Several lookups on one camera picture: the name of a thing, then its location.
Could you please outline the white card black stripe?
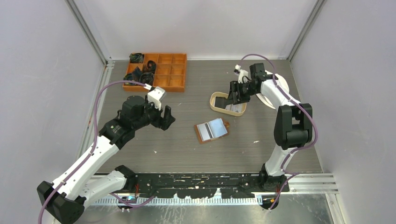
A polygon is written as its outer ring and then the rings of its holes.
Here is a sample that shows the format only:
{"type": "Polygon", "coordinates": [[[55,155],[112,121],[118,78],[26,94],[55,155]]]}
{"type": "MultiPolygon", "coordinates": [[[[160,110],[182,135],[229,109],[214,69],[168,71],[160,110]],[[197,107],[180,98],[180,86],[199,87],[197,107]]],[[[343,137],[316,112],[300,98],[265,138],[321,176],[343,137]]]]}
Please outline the white card black stripe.
{"type": "Polygon", "coordinates": [[[208,122],[197,125],[197,129],[202,141],[208,141],[214,138],[211,127],[208,122]]]}

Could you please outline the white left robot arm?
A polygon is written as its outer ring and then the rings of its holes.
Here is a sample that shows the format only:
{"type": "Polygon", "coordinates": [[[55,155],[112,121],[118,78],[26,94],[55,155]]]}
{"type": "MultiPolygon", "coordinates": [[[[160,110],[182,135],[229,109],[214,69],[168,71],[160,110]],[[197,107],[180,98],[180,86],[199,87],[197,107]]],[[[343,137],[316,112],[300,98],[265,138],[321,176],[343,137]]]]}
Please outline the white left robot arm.
{"type": "Polygon", "coordinates": [[[175,122],[171,107],[150,96],[130,96],[106,122],[93,144],[61,176],[37,187],[42,207],[62,224],[73,224],[86,207],[115,191],[132,192],[137,186],[136,174],[119,165],[105,177],[88,183],[98,169],[135,137],[137,130],[152,125],[167,130],[175,122]]]}

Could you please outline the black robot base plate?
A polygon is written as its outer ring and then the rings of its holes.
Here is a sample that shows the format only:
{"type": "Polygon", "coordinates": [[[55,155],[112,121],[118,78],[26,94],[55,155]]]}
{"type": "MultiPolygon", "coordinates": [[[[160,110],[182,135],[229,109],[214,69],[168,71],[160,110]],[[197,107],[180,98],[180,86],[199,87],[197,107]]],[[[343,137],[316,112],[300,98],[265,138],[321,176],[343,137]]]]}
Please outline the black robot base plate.
{"type": "Polygon", "coordinates": [[[259,173],[139,173],[120,193],[158,198],[212,198],[220,191],[223,199],[253,198],[256,193],[278,193],[286,176],[259,173]]]}

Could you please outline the orange leather card holder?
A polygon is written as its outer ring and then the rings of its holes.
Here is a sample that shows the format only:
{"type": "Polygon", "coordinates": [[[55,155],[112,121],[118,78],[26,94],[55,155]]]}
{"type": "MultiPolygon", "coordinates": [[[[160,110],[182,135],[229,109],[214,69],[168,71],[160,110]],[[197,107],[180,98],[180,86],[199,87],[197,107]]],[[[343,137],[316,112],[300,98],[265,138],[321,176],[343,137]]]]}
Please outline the orange leather card holder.
{"type": "Polygon", "coordinates": [[[204,144],[204,143],[207,143],[207,142],[210,142],[210,141],[213,141],[213,140],[217,140],[219,138],[222,138],[224,136],[229,135],[230,124],[229,124],[228,121],[225,121],[222,118],[216,118],[216,119],[213,119],[211,121],[208,121],[208,123],[209,123],[209,125],[211,127],[211,130],[212,130],[212,133],[214,135],[214,138],[211,139],[211,140],[208,140],[208,141],[202,141],[201,140],[200,134],[199,134],[198,129],[197,129],[197,125],[199,125],[199,124],[194,126],[194,131],[196,133],[197,139],[198,139],[200,144],[204,144]]]}

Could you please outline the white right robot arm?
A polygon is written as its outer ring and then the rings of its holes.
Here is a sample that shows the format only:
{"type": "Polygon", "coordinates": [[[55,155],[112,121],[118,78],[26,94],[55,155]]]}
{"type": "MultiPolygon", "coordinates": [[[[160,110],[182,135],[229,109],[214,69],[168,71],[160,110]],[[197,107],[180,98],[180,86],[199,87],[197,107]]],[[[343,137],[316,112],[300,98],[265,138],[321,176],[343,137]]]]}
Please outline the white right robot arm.
{"type": "Polygon", "coordinates": [[[267,73],[262,63],[255,63],[249,69],[246,71],[240,65],[235,66],[238,80],[230,82],[228,96],[216,98],[216,105],[227,109],[232,105],[247,103],[251,96],[261,94],[275,107],[276,146],[271,157],[263,164],[258,181],[262,190],[270,192],[277,185],[285,183],[284,169],[290,158],[298,148],[312,140],[312,106],[295,100],[281,86],[276,74],[267,73]]]}

